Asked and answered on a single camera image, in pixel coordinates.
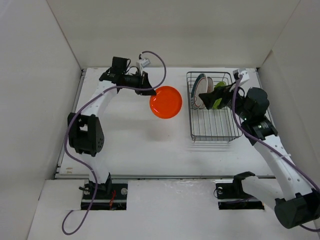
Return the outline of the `green plastic plate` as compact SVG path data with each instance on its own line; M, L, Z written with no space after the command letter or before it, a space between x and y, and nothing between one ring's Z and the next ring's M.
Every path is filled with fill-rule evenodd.
M220 88L220 87L225 87L225 86L226 86L226 83L225 83L224 81L220 81L220 82L218 82L218 83L215 85L214 91L216 91L216 90L217 90L218 88ZM221 101L222 101L222 98L217 98L217 99L215 100L212 108L215 109L215 110L218 109Z

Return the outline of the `orange sunburst patterned plate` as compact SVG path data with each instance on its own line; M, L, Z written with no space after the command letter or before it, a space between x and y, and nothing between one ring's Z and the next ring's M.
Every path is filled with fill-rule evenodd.
M207 79L207 91L206 92L211 93L214 90L214 82L213 82L212 78L209 76L207 76L206 79ZM205 104L202 103L199 109L202 110L205 107L206 107Z

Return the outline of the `green rimmed white plate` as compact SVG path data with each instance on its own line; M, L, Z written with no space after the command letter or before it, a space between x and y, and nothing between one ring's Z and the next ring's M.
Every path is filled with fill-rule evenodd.
M202 99L199 97L200 94L207 93L208 90L208 80L207 76L204 73L201 73L195 80L191 96L190 96L190 104L193 110L198 110L204 104Z

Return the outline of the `orange plastic plate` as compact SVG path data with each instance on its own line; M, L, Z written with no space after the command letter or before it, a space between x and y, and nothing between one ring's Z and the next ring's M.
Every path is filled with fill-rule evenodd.
M161 86L155 92L156 95L149 98L151 112L160 119L174 118L183 106L180 92L172 86Z

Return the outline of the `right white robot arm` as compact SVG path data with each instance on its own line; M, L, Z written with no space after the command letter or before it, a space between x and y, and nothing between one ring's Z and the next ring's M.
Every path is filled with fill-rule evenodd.
M242 123L237 126L250 144L260 153L282 192L263 183L254 173L246 171L233 177L231 183L219 183L219 199L248 199L254 197L274 210L276 218L286 229L312 222L320 217L320 189L292 162L281 143L274 125L266 117L270 105L267 93L251 87L245 96L235 84L220 86L210 93L201 93L199 98L210 110L220 100L219 108L228 107Z

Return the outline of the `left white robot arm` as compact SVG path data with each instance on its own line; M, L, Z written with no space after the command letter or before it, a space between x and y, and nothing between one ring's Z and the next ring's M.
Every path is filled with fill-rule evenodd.
M112 193L112 180L106 162L98 153L105 144L105 135L100 122L105 109L120 91L121 87L134 88L137 95L154 96L148 73L144 67L150 60L140 57L136 72L129 73L129 59L113 57L112 65L98 80L97 88L80 114L70 113L67 118L69 127L69 146L78 154L78 159L89 168L89 182L85 185L90 196L101 199Z

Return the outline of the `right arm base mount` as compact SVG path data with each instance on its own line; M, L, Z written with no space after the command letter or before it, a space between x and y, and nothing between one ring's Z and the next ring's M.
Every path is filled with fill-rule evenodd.
M237 192L231 182L216 182L213 195L219 210L264 210L264 204L247 193Z

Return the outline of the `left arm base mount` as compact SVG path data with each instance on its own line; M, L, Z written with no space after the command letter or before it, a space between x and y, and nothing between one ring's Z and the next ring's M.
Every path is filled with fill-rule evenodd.
M79 187L79 189L83 191L80 209L87 210L92 201L95 184L89 182L84 187ZM111 189L107 191L98 188L90 209L94 211L124 211L127 209L127 196L127 183L113 183Z

